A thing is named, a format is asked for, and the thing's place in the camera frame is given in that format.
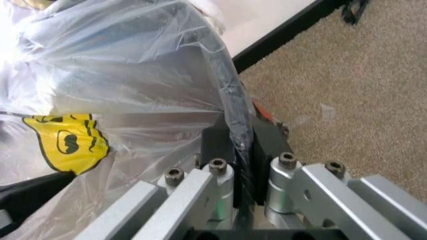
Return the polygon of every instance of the carpet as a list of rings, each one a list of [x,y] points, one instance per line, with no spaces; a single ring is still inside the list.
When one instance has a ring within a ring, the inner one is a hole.
[[[427,1],[372,0],[358,25],[337,10],[240,74],[290,127],[308,164],[381,174],[427,202]]]

